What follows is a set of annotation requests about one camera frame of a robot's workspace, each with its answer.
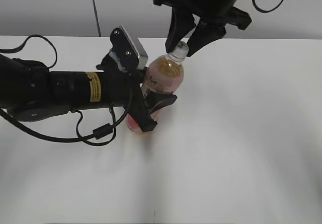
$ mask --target gray wall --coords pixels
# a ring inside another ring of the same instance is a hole
[[[257,0],[272,8],[279,0]],[[138,37],[166,37],[171,9],[152,0],[96,0],[103,36],[118,24]],[[253,23],[244,32],[227,27],[229,38],[322,39],[322,0],[286,0],[270,14],[258,13],[251,0],[238,0]],[[39,33],[57,36],[97,36],[91,0],[0,0],[0,35]]]

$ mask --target bottle cap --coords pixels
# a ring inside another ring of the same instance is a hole
[[[180,41],[176,48],[168,55],[172,60],[182,62],[185,60],[188,52],[189,46],[185,42]]]

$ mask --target yellow warning label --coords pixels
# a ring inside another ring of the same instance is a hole
[[[91,102],[100,102],[102,89],[101,89],[101,82],[99,76],[95,72],[85,72],[90,81],[91,85]]]

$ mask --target bottle label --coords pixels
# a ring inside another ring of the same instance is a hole
[[[143,98],[146,98],[146,96],[147,96],[147,94],[149,94],[149,92],[157,92],[157,90],[156,90],[157,85],[158,85],[158,81],[153,79],[153,76],[150,75],[141,87]]]

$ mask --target bottle shoulder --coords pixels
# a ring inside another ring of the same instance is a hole
[[[159,71],[171,78],[181,77],[184,73],[182,65],[172,61],[167,55],[162,55],[153,61],[149,65],[149,71]]]

